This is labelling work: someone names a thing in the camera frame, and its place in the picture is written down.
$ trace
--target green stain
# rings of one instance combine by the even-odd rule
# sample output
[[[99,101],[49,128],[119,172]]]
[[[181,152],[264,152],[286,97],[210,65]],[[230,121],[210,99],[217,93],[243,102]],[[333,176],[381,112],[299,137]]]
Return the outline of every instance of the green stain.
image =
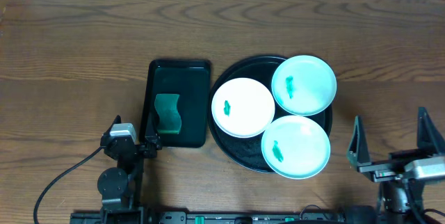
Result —
[[[293,91],[295,91],[292,81],[293,81],[292,76],[289,76],[286,78],[286,90],[287,90],[287,93],[289,94],[289,98],[291,98],[291,99],[293,98]]]
[[[278,147],[278,141],[273,141],[273,142],[275,143],[272,148],[273,155],[275,156],[275,158],[277,158],[279,162],[283,162],[284,157],[283,154],[281,153],[280,148]]]
[[[230,104],[228,101],[224,102],[224,114],[227,116],[230,115]]]

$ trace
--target black tray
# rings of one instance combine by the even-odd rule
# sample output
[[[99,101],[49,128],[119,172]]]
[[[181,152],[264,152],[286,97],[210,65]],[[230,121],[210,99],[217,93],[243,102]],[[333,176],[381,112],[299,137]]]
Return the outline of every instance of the black tray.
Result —
[[[217,89],[226,81],[235,78],[251,78],[261,82],[271,90],[272,76],[277,67],[286,60],[281,56],[256,56],[247,58],[233,66],[229,67],[213,85],[210,91],[209,105],[207,109],[207,118],[209,122],[210,132],[215,142],[221,150],[236,163],[243,167],[263,173],[274,173],[272,168],[266,163],[261,153],[261,137],[263,134],[252,138],[236,138],[226,134],[221,130],[213,120],[211,114],[211,101]],[[282,116],[290,115],[275,102],[275,116],[273,120]],[[329,136],[332,126],[332,107],[329,105],[323,112],[316,115],[308,116],[308,118],[317,122]]]
[[[201,147],[206,141],[207,103],[210,90],[208,61],[154,60],[148,68],[147,87],[139,138],[145,136],[147,118],[157,94],[178,94],[179,134],[159,134],[165,147]]]

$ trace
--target green sponge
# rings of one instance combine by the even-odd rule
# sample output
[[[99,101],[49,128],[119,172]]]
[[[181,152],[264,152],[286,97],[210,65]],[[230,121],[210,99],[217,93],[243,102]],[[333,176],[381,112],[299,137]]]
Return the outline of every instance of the green sponge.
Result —
[[[182,121],[177,109],[179,95],[158,94],[154,99],[154,108],[159,115],[157,126],[160,134],[179,134]]]

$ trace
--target black rectangular tray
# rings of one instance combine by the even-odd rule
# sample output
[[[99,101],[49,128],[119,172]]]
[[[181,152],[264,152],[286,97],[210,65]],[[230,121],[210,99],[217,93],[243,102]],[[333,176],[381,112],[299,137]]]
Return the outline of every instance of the black rectangular tray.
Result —
[[[210,62],[159,59],[150,63],[139,138],[144,138],[147,118],[156,95],[178,94],[179,134],[159,134],[164,147],[201,147],[206,140]]]

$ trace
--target green marking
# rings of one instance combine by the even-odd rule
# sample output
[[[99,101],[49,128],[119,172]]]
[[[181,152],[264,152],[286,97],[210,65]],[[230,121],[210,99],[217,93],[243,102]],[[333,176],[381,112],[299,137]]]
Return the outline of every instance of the green marking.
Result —
[[[195,224],[204,224],[204,217],[203,216],[196,216],[195,217]]]
[[[230,104],[228,101],[224,102],[224,114],[227,116],[230,115]]]
[[[293,81],[293,77],[289,76],[286,78],[286,90],[287,93],[289,94],[289,98],[292,99],[293,98],[293,91],[295,91],[295,88],[293,87],[292,84]]]
[[[275,158],[277,158],[279,162],[283,162],[284,157],[283,154],[281,153],[280,148],[278,147],[278,141],[273,141],[273,142],[275,143],[272,149],[273,155],[275,156]]]

